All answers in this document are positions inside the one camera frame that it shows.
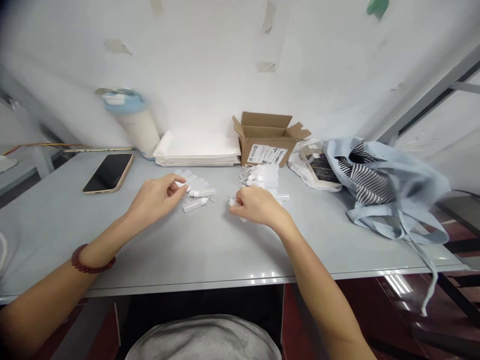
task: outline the beaded bracelet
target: beaded bracelet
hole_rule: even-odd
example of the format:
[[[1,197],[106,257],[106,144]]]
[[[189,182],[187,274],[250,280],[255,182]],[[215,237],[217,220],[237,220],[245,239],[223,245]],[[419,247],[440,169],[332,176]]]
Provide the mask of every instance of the beaded bracelet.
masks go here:
[[[80,252],[86,247],[88,244],[83,244],[79,246],[71,255],[71,264],[77,269],[78,271],[82,273],[87,273],[87,274],[98,274],[101,272],[104,272],[105,270],[110,269],[114,264],[115,264],[115,256],[110,260],[110,262],[102,267],[89,267],[86,265],[83,265],[80,262],[79,256]]]

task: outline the person's left hand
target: person's left hand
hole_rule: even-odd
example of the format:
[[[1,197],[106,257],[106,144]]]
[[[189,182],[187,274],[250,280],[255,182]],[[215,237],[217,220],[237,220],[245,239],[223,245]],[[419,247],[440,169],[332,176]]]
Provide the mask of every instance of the person's left hand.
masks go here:
[[[188,186],[178,187],[175,181],[186,182],[183,177],[172,173],[159,179],[145,180],[125,217],[135,226],[140,226],[140,231],[163,218],[187,192]]]

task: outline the phone screen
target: phone screen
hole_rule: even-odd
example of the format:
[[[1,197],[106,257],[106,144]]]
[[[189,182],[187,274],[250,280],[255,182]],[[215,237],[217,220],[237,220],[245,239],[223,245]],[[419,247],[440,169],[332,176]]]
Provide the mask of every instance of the phone screen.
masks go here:
[[[91,179],[83,188],[84,192],[114,189],[122,177],[132,154],[107,155]]]

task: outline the smartphone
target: smartphone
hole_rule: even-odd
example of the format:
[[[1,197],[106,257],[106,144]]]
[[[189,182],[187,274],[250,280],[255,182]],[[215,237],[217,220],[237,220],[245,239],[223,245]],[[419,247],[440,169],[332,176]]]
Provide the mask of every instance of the smartphone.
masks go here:
[[[134,158],[133,154],[107,155],[82,192],[87,195],[116,192],[124,183]]]

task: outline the phone case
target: phone case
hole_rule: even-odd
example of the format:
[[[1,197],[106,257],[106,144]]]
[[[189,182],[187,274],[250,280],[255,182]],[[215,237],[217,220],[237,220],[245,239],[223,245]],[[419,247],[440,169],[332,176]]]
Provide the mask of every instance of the phone case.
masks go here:
[[[95,195],[95,194],[107,194],[107,193],[114,193],[118,191],[121,187],[122,184],[125,181],[125,177],[129,173],[130,168],[132,167],[132,163],[134,162],[135,156],[132,154],[130,160],[125,166],[125,170],[123,170],[123,174],[120,177],[120,180],[118,180],[118,184],[113,188],[113,189],[108,189],[108,190],[95,190],[95,191],[82,191],[82,193],[86,195]]]

